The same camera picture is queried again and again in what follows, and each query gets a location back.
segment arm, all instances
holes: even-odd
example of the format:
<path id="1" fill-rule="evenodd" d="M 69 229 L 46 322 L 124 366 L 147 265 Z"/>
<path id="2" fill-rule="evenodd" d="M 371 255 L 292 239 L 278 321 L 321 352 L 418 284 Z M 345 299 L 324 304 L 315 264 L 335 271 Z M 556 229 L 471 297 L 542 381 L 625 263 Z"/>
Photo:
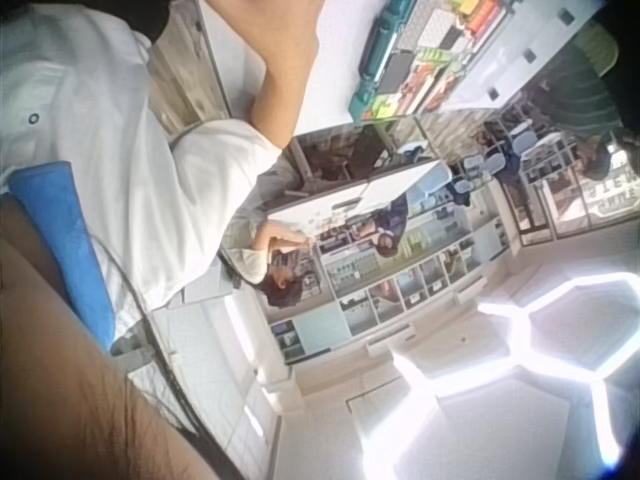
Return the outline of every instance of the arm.
<path id="1" fill-rule="evenodd" d="M 0 239 L 0 463 L 20 478 L 216 480 Z"/>
<path id="2" fill-rule="evenodd" d="M 264 60 L 267 73 L 251 123 L 271 143 L 287 146 L 318 53 L 316 27 L 324 0 L 207 0 Z"/>
<path id="3" fill-rule="evenodd" d="M 269 250 L 272 239 L 285 240 L 298 247 L 307 243 L 307 237 L 300 232 L 289 230 L 284 225 L 269 220 L 262 222 L 253 239 L 253 250 Z"/>

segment shelf unit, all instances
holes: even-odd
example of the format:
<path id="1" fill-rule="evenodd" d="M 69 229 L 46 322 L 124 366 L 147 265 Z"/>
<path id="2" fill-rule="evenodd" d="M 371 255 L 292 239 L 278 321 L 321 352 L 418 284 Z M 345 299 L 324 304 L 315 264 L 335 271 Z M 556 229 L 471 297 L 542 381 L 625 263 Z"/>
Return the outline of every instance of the shelf unit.
<path id="1" fill-rule="evenodd" d="M 281 347 L 279 337 L 289 335 L 283 349 L 285 361 L 299 363 L 371 335 L 410 312 L 425 308 L 472 276 L 480 275 L 482 265 L 509 247 L 492 202 L 488 189 L 483 189 L 474 192 L 470 208 L 450 205 L 445 208 L 446 216 L 445 212 L 431 211 L 416 217 L 403 239 L 406 245 L 400 247 L 395 259 L 379 257 L 371 239 L 354 242 L 336 255 L 321 255 L 316 250 L 331 298 L 309 310 L 281 313 L 271 324 Z M 445 232 L 446 226 L 454 223 L 457 228 Z M 437 242 L 415 252 L 410 249 L 416 232 L 433 233 L 436 227 L 441 229 Z M 332 274 L 347 263 L 352 265 L 352 271 L 362 273 L 355 282 L 341 287 Z M 374 274 L 363 274 L 369 270 Z M 341 270 L 341 274 L 348 276 L 350 272 Z M 292 343 L 290 328 L 295 330 L 300 348 Z"/>

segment blue cushion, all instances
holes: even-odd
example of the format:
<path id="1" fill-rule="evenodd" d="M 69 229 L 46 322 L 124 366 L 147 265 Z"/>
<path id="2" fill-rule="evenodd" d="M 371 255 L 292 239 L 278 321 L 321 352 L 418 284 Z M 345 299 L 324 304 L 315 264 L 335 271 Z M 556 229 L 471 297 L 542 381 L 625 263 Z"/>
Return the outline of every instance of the blue cushion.
<path id="1" fill-rule="evenodd" d="M 108 350 L 115 335 L 115 316 L 82 216 L 71 164 L 52 162 L 18 170 L 9 179 L 9 190 L 51 249 L 76 314 Z"/>

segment sleeve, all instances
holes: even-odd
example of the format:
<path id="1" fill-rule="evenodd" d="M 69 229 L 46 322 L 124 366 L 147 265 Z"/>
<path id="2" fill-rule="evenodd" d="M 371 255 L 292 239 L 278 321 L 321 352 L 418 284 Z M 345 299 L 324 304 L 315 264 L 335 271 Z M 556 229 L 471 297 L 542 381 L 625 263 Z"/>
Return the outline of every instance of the sleeve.
<path id="1" fill-rule="evenodd" d="M 180 189 L 201 238 L 220 243 L 231 217 L 281 150 L 246 122 L 202 125 L 173 149 Z"/>

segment seat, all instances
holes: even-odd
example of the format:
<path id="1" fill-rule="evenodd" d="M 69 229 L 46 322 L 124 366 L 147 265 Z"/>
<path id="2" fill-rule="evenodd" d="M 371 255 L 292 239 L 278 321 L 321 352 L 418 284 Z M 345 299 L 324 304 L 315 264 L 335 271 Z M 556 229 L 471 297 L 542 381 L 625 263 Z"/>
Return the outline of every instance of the seat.
<path id="1" fill-rule="evenodd" d="M 407 202 L 413 205 L 424 200 L 429 194 L 444 187 L 452 178 L 453 174 L 449 166 L 444 162 L 438 162 L 407 190 Z"/>
<path id="2" fill-rule="evenodd" d="M 512 142 L 513 153 L 522 156 L 524 152 L 533 147 L 538 141 L 538 137 L 531 130 L 525 130 Z"/>

